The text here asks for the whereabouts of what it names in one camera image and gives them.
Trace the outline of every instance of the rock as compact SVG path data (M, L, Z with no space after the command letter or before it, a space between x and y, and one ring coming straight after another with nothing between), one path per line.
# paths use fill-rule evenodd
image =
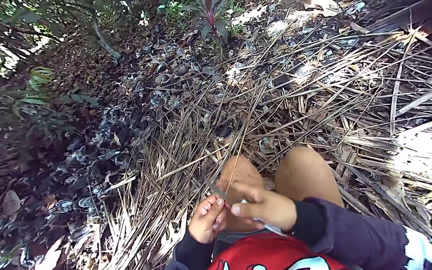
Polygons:
M189 67L188 67L188 66L181 65L181 66L177 69L177 74L178 74L179 76L183 76L183 75L185 75L186 73L188 73L188 71L189 71Z

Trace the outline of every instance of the bare knee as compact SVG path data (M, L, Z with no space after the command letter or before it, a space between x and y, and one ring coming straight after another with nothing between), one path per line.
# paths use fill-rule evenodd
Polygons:
M287 158L291 159L303 159L307 157L315 157L320 155L313 149L305 146L297 146L291 150L288 151L286 154Z
M249 161L249 159L247 159L245 156L239 155L228 158L225 165L231 164L232 166L234 166L234 163L236 163L236 161L238 162L238 164L251 163L251 161Z

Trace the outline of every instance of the leaf litter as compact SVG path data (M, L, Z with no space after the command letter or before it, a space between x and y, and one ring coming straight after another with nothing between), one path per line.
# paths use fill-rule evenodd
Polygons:
M97 78L111 95L58 78L83 88L67 95L89 124L41 186L1 197L0 266L162 269L210 192L203 176L239 154L273 188L296 146L330 164L350 211L432 235L432 35L394 26L391 5L312 2L248 9L223 60L194 33L122 41L128 57Z

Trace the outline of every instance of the dry palm frond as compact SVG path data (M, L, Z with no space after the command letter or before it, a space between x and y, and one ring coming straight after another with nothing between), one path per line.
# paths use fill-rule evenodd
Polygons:
M186 107L160 111L144 159L113 186L121 206L107 214L108 269L163 267L209 193L201 175L214 181L227 158L242 154L271 179L295 146L332 164L350 210L432 235L412 206L414 194L432 196L432 43L417 31L314 33L294 47L275 49L273 39L254 58L234 56L225 65L246 64L236 83L208 76L188 91Z

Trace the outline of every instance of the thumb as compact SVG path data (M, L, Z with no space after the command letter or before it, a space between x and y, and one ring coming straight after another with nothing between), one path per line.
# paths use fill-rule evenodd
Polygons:
M216 202L213 204L211 209L208 211L206 215L204 215L203 219L208 220L213 224L213 222L216 220L218 215L223 211L224 209L224 200L223 198L218 198Z
M231 206L231 213L237 217L263 218L264 209L260 203L237 203Z

